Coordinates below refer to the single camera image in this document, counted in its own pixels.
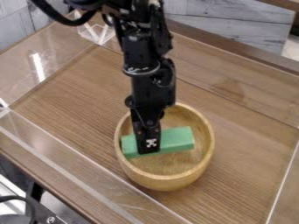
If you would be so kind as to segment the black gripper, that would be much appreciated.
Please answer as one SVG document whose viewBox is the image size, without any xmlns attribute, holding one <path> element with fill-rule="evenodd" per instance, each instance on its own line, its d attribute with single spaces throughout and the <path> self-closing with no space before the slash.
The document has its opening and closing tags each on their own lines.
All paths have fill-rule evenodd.
<svg viewBox="0 0 299 224">
<path fill-rule="evenodd" d="M 161 60 L 158 71 L 147 76 L 131 77 L 131 95 L 126 105 L 131 109 L 138 153 L 161 150 L 162 127 L 158 125 L 167 107 L 175 104 L 177 71 L 171 59 Z"/>
</svg>

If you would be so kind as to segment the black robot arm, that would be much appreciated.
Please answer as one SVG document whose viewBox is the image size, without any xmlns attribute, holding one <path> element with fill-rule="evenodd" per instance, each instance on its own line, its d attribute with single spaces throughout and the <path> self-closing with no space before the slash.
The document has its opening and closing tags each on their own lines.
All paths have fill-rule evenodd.
<svg viewBox="0 0 299 224">
<path fill-rule="evenodd" d="M 165 110 L 175 104 L 175 64 L 166 57 L 174 36 L 165 18 L 165 0 L 67 0 L 73 8 L 101 11 L 115 28 L 125 56 L 123 73 L 131 79 L 126 98 L 131 110 L 137 150 L 162 150 Z"/>
</svg>

